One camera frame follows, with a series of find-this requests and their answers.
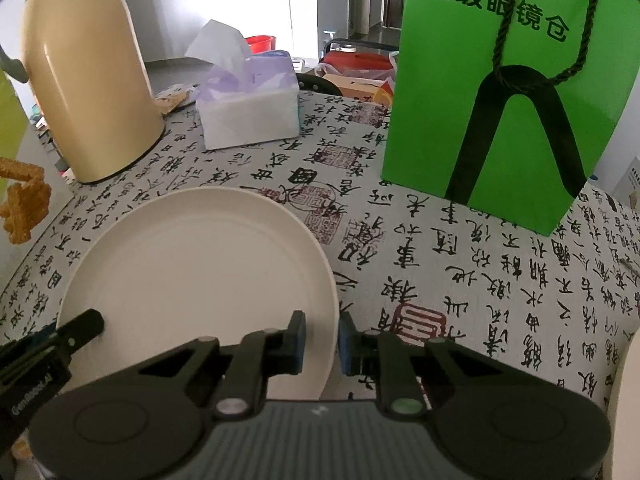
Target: calligraphy tablecloth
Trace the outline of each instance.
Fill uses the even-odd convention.
[[[638,279],[618,263],[640,254],[638,214],[587,184],[540,237],[381,181],[386,108],[311,93],[300,101],[300,138],[207,153],[191,106],[167,118],[164,137],[129,171],[73,184],[76,198],[0,296],[2,337],[52,322],[82,256],[138,206],[177,189],[244,187],[304,221],[359,329],[415,343],[444,335],[604,407],[640,324]],[[372,395],[367,378],[330,385],[332,396]]]

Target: red container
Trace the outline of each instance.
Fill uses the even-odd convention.
[[[345,70],[392,70],[393,65],[388,57],[367,52],[341,52],[332,50],[324,56],[323,62],[333,66],[340,72]]]
[[[252,36],[245,39],[254,54],[276,49],[276,38],[274,36]]]

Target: bottle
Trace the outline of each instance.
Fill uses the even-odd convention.
[[[0,68],[28,78],[80,182],[117,174],[162,136],[164,119],[124,0],[27,0],[22,64],[0,49]]]

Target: thermos handle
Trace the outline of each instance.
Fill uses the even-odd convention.
[[[8,75],[21,83],[29,82],[29,75],[24,65],[19,59],[11,59],[0,45],[0,70],[4,70]]]

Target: white logo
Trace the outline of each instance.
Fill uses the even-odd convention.
[[[316,409],[311,410],[311,413],[313,413],[316,416],[323,416],[329,413],[329,408],[326,406],[318,406]]]
[[[53,381],[53,377],[51,377],[51,374],[47,373],[44,376],[44,379],[41,380],[38,384],[36,384],[31,391],[27,392],[27,394],[25,394],[24,398],[14,407],[11,408],[11,412],[15,415],[18,416],[22,413],[22,410],[24,410],[29,403],[35,399],[38,394],[44,390],[44,388],[47,386],[47,384],[49,384],[51,381]]]

